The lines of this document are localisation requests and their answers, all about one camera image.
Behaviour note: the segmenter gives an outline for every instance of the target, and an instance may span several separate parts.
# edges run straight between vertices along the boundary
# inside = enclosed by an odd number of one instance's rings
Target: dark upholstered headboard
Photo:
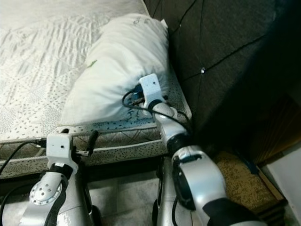
[[[233,141],[301,75],[299,0],[144,1],[169,27],[169,57],[205,149]]]

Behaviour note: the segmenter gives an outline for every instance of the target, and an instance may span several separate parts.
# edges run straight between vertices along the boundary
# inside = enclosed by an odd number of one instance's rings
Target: mattress
[[[19,143],[64,128],[70,130],[78,149],[85,149],[91,131],[100,132],[95,154],[85,160],[87,165],[166,152],[151,118],[57,126],[87,51],[100,37],[102,27],[128,13],[148,14],[142,0],[1,1],[0,165]],[[169,81],[169,103],[191,118],[174,73]],[[43,171],[46,162],[43,150],[28,145],[1,178]]]

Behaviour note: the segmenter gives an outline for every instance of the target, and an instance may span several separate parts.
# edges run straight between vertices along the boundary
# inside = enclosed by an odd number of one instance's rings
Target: pillowcase
[[[60,125],[77,126],[128,118],[122,97],[141,77],[155,73],[168,93],[167,26],[146,15],[111,20],[87,54],[87,68],[70,91]]]

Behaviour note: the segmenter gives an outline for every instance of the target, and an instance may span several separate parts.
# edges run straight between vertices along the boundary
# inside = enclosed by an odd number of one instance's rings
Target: floor
[[[92,203],[103,217],[104,226],[151,226],[157,198],[156,172],[140,173],[88,184]],[[4,226],[17,226],[26,209],[28,196],[12,196],[3,216]]]

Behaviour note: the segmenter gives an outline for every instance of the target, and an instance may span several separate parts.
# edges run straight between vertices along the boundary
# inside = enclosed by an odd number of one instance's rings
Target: green mark on pillow
[[[96,63],[96,61],[97,60],[94,60],[94,61],[92,61],[92,63],[87,67],[87,68],[89,68],[89,67],[92,67],[93,66],[93,64],[95,64]]]

